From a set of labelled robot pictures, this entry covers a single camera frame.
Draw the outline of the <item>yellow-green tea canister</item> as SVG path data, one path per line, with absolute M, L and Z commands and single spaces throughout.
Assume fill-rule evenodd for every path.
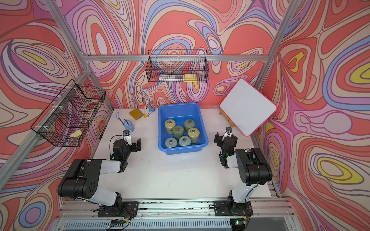
M 190 128 L 188 136 L 191 139 L 191 143 L 196 144 L 199 141 L 200 131 L 197 128 Z

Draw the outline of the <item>grey-blue tea canister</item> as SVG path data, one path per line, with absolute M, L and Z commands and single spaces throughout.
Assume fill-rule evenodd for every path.
M 167 138 L 165 141 L 166 148 L 175 148 L 177 147 L 178 141 L 174 137 Z
M 178 143 L 180 146 L 190 146 L 191 145 L 191 139 L 188 136 L 182 136 L 179 138 Z

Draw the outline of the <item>dark green tea canister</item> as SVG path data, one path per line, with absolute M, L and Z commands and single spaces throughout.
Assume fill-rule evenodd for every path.
M 184 127 L 181 125 L 172 128 L 173 137 L 179 140 L 184 135 Z

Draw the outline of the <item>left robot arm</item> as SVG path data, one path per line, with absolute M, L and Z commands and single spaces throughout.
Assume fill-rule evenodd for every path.
M 123 201 L 120 193 L 99 185 L 99 180 L 104 174 L 123 173 L 130 154 L 138 151 L 140 139 L 132 144 L 121 139 L 114 141 L 110 159 L 75 159 L 58 186 L 58 195 L 99 205 L 96 211 L 101 218 L 136 217 L 138 202 Z

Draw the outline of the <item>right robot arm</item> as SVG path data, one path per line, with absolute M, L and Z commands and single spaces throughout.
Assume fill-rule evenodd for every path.
M 252 216 L 250 197 L 255 190 L 272 181 L 273 173 L 259 148 L 237 149 L 238 138 L 231 132 L 215 135 L 214 143 L 221 148 L 219 159 L 224 168 L 236 168 L 240 181 L 225 201 L 214 201 L 216 216 Z

